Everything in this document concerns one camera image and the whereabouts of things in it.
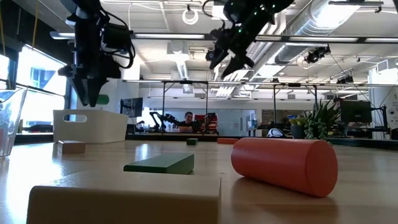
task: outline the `green block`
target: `green block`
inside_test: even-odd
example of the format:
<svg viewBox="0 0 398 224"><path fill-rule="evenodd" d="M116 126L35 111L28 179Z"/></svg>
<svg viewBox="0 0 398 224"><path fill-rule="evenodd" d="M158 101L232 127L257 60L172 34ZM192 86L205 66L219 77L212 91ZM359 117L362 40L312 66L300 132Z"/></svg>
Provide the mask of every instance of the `green block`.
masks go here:
<svg viewBox="0 0 398 224"><path fill-rule="evenodd" d="M189 174L193 170L194 156L190 153L166 153L124 166L123 171L158 174Z"/></svg>
<svg viewBox="0 0 398 224"><path fill-rule="evenodd" d="M196 146L198 144L198 139L187 139L187 145Z"/></svg>

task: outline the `table surface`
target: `table surface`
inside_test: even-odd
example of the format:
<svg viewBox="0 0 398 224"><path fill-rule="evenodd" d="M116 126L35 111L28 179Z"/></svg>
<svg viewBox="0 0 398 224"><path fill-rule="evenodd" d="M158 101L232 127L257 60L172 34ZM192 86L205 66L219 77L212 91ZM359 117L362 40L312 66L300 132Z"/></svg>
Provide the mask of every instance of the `table surface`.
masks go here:
<svg viewBox="0 0 398 224"><path fill-rule="evenodd" d="M230 145L126 141L87 145L85 154L61 155L52 143L16 146L0 160L0 223L25 223L30 189L84 170L123 169L166 152L195 153L194 175L221 177L221 223L397 223L398 152L335 146L338 183L327 198L241 177Z"/></svg>

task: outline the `red cylinder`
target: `red cylinder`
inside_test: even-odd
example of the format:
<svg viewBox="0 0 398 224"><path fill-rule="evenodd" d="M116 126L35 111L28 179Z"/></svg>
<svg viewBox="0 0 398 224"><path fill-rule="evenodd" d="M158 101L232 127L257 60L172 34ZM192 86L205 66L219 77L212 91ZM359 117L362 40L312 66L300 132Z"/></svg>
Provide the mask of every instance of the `red cylinder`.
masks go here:
<svg viewBox="0 0 398 224"><path fill-rule="evenodd" d="M335 151L321 140L243 138L231 161L245 177L317 197L326 197L337 182Z"/></svg>

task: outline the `person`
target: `person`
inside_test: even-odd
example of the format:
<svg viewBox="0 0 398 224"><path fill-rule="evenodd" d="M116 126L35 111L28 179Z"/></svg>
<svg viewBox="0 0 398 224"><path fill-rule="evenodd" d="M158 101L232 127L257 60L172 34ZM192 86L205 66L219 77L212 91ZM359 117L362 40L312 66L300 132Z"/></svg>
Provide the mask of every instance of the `person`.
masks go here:
<svg viewBox="0 0 398 224"><path fill-rule="evenodd" d="M199 131L200 127L196 127L195 123L192 121L193 113L186 112L185 113L185 121L178 123L178 130L181 133L196 133Z"/></svg>

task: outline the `computer monitor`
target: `computer monitor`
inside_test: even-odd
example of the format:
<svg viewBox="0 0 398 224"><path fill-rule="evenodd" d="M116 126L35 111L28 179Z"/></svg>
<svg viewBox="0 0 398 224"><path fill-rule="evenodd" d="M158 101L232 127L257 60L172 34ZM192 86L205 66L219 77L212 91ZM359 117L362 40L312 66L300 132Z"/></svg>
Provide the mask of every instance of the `computer monitor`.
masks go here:
<svg viewBox="0 0 398 224"><path fill-rule="evenodd" d="M341 121L348 124L350 122L371 123L371 102L369 101L340 101Z"/></svg>
<svg viewBox="0 0 398 224"><path fill-rule="evenodd" d="M120 101L120 113L136 118L142 116L142 98L124 99Z"/></svg>

